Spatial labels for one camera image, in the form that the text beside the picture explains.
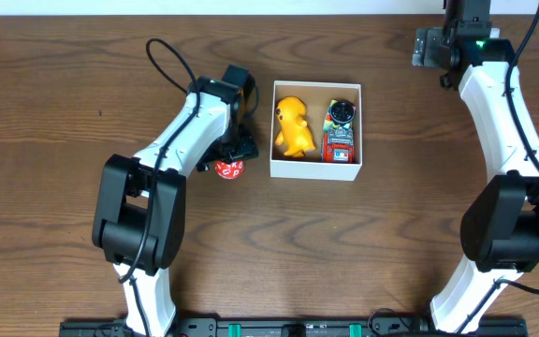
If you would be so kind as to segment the multicoloured puzzle cube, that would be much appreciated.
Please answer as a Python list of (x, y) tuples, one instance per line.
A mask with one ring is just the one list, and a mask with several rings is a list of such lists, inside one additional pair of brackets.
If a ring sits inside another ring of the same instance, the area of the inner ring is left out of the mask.
[(350, 128), (352, 126), (352, 122), (350, 124), (347, 124), (347, 125), (335, 125), (331, 121), (331, 117), (330, 117), (329, 113), (327, 112), (325, 120), (324, 120), (323, 131), (328, 132), (330, 130), (330, 128), (339, 128), (339, 127), (343, 127), (345, 129), (348, 129), (348, 128)]

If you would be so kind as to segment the red toy robot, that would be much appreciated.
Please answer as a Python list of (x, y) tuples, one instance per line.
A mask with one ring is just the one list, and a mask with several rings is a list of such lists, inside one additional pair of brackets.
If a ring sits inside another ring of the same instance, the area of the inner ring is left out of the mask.
[(354, 162), (354, 132), (350, 128), (329, 127), (323, 133), (321, 158), (326, 163)]

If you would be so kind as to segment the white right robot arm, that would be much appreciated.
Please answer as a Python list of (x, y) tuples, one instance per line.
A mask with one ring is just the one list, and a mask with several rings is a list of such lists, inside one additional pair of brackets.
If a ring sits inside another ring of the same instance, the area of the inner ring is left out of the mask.
[(520, 87), (521, 48), (500, 36), (490, 4), (446, 0), (439, 27), (415, 34), (414, 66), (439, 67), (472, 115), (488, 182), (463, 214), (462, 258), (409, 336), (519, 336), (517, 319), (488, 319), (488, 307), (539, 264), (539, 136)]

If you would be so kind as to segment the small black round cap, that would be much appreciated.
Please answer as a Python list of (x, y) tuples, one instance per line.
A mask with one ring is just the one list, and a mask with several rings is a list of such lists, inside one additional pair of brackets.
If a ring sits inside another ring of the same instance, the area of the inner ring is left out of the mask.
[(354, 120), (356, 107), (346, 100), (332, 100), (328, 113), (335, 125), (347, 125)]

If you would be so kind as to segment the red ball with white letters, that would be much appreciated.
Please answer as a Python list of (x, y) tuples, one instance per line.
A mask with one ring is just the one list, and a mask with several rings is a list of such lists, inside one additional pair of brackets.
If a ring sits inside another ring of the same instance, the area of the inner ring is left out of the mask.
[(242, 160), (232, 163), (216, 161), (214, 164), (215, 172), (223, 179), (235, 180), (238, 179), (244, 172), (245, 164)]

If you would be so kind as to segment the orange toy dinosaur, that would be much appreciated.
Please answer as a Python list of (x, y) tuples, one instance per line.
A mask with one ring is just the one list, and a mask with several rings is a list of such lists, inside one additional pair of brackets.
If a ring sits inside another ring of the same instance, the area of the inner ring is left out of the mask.
[(277, 104), (275, 115), (281, 130), (274, 143), (286, 147), (284, 156), (298, 158), (315, 150), (313, 134), (305, 119), (306, 111), (303, 101), (295, 96), (287, 96)]

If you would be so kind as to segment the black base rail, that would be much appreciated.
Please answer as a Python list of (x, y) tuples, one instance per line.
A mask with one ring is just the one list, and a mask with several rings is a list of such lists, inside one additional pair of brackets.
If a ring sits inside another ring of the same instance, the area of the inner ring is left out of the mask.
[[(112, 322), (62, 322), (58, 336), (145, 336), (128, 328), (122, 319)], [(438, 331), (427, 318), (393, 314), (370, 319), (345, 320), (225, 320), (189, 318), (180, 320), (166, 336), (182, 337), (369, 337), (369, 336), (486, 336), (528, 337), (525, 320), (482, 318), (478, 329), (467, 334)]]

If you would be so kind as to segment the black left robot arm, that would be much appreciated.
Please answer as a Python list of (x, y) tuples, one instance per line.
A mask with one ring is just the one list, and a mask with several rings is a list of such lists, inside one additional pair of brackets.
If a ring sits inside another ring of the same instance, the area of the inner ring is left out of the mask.
[(116, 335), (176, 334), (170, 266), (185, 230), (186, 180), (195, 170), (258, 156), (244, 123), (255, 91), (246, 68), (229, 66), (220, 80), (201, 76), (160, 136), (131, 157), (114, 154), (105, 163), (92, 242), (124, 286), (128, 315), (114, 324)]

